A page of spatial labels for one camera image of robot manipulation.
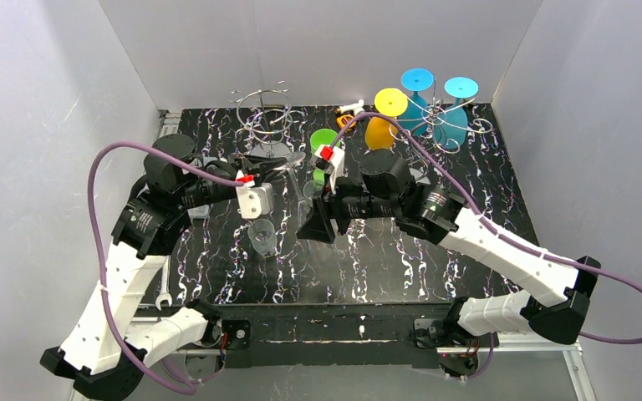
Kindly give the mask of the orange plastic wine glass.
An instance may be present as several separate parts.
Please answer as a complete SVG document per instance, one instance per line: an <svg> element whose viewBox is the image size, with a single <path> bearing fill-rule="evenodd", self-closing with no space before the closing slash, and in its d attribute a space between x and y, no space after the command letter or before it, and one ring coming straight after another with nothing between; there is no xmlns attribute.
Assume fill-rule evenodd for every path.
<svg viewBox="0 0 642 401"><path fill-rule="evenodd" d="M374 97L374 106L383 117L371 117L367 125L364 141L369 150L391 150L395 144L396 127L389 122L403 114L408 108L407 96L397 88L380 90Z"/></svg>

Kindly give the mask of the blue plastic wine glass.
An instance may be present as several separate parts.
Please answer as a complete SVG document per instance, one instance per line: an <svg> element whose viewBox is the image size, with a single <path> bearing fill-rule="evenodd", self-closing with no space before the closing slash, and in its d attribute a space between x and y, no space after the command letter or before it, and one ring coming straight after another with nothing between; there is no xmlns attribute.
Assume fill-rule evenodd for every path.
<svg viewBox="0 0 642 401"><path fill-rule="evenodd" d="M400 78L401 85L410 92L410 96L406 110L397 119L404 129L414 130L414 136L422 136L427 131L427 126L424 125L424 118L428 116L425 112L427 101L421 97L420 92L432 87L434 82L432 72L423 68L408 69Z"/></svg>
<svg viewBox="0 0 642 401"><path fill-rule="evenodd" d="M444 90L454 98L443 113L439 113L433 129L434 141L447 151L459 150L465 142L468 118L463 104L466 99L471 100L479 91L476 81L467 77L454 77L444 84Z"/></svg>

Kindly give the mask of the tall clear champagne flute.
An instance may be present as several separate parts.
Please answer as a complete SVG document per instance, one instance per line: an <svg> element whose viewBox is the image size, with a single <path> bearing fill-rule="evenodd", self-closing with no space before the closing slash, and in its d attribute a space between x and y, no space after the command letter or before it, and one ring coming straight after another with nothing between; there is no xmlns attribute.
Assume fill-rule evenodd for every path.
<svg viewBox="0 0 642 401"><path fill-rule="evenodd" d="M298 235L298 230L306 221L307 214L312 210L312 206L304 196L302 188L300 187L298 182L297 169L298 166L302 164L304 159L304 153L292 152L282 157L272 157L266 159L264 163L267 164L266 170L269 174L271 174L272 171L278 171L280 174L288 175L294 189L294 193L296 195L296 216L298 220L298 228L295 230L295 234L298 241L308 247L309 240L304 240Z"/></svg>

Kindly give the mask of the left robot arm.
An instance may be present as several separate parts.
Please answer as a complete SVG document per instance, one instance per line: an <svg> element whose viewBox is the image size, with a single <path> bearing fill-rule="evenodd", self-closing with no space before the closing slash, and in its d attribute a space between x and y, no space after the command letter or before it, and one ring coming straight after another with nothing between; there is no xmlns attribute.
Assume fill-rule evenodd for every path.
<svg viewBox="0 0 642 401"><path fill-rule="evenodd" d="M152 280L168 281L171 253L191 226L190 210L236 201L245 219L266 215L273 208L272 183L293 166L290 155L203 160L186 135L166 135L149 146L113 143L114 149L122 147L145 153L144 174L131 188L109 247L95 211L89 212L99 280L73 331L40 359L91 400L128 398L156 363L194 343L216 349L219 366L229 348L246 345L243 322L224 322L198 299L150 327L131 330L130 324Z"/></svg>

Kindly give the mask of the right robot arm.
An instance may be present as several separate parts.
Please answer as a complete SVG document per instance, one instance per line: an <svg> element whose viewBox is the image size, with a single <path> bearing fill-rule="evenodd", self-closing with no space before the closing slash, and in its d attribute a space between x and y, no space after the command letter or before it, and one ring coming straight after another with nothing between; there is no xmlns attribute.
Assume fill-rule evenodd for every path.
<svg viewBox="0 0 642 401"><path fill-rule="evenodd" d="M362 178L342 176L344 151L323 145L315 166L324 186L297 231L301 240L332 244L353 220L391 218L405 234L480 262L520 288L506 296L458 298L442 323L450 339L490 332L534 332L553 343L573 344L583 327L597 277L553 254L526 252L528 242L483 221L466 200L439 185L415 180L406 161L391 150L371 150L359 164Z"/></svg>

